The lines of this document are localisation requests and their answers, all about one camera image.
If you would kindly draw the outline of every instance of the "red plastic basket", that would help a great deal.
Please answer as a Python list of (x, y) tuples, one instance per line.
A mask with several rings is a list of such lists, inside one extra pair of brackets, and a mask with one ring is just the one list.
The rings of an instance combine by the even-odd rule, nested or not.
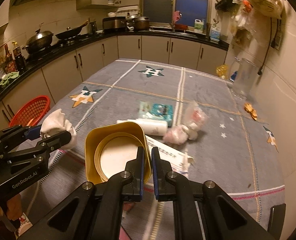
[(9, 127), (21, 124), (34, 126), (50, 110), (50, 99), (47, 96), (38, 96), (25, 104), (11, 119)]

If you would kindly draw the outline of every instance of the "white bowl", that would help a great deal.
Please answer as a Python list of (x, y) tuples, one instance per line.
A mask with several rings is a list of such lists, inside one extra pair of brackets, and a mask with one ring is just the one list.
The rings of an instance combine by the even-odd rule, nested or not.
[(116, 13), (108, 13), (108, 17), (115, 17), (116, 15)]

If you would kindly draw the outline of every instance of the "white cloth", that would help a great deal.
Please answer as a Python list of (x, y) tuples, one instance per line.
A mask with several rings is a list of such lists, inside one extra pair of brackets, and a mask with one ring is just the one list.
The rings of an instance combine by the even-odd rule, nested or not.
[(43, 121), (40, 136), (45, 139), (65, 130), (71, 134), (71, 140), (68, 144), (62, 146), (61, 150), (70, 150), (77, 145), (77, 132), (72, 123), (66, 119), (66, 115), (61, 112), (61, 109), (58, 109), (48, 115)]

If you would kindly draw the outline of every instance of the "glass pitcher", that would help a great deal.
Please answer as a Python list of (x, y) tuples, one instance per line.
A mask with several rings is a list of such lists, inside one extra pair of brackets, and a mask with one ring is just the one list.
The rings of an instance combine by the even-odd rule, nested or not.
[(246, 58), (241, 60), (236, 58), (236, 60), (240, 62), (240, 67), (231, 87), (231, 92), (240, 99), (246, 99), (256, 79), (258, 69), (254, 63)]

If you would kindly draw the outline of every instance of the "black countertop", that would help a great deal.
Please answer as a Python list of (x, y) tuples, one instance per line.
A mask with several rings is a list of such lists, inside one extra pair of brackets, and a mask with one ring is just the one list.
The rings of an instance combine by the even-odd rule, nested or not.
[(163, 36), (163, 37), (170, 37), (170, 38), (178, 38), (178, 39), (184, 39), (189, 41), (195, 41), (202, 44), (207, 44), (213, 47), (217, 47), (223, 50), (228, 50), (229, 44), (224, 41), (211, 41), (210, 39), (207, 39), (205, 35), (202, 34), (189, 34), (189, 33), (178, 33), (178, 32), (172, 32), (172, 31), (132, 31), (132, 32), (117, 32), (117, 33), (108, 33), (108, 34), (83, 34), (80, 36), (80, 39), (78, 41), (75, 41), (71, 44), (64, 44), (62, 47), (58, 46), (52, 46), (50, 50), (47, 52), (44, 52), (41, 57), (38, 57), (36, 60), (27, 60), (27, 71), (24, 72), (21, 76), (19, 76), (16, 80), (14, 80), (11, 84), (9, 84), (7, 87), (5, 87), (2, 91), (0, 91), (0, 101), (11, 91), (13, 88), (15, 88), (21, 81), (23, 81), (25, 78), (27, 78), (29, 75), (34, 73), (36, 70), (40, 69), (41, 67), (45, 66), (46, 64), (50, 63), (51, 61), (55, 60), (56, 58), (59, 58), (68, 52), (71, 52), (75, 49), (78, 49), (82, 46), (91, 44), (95, 41), (100, 41), (102, 39), (114, 37), (117, 35), (150, 35), (150, 36)]

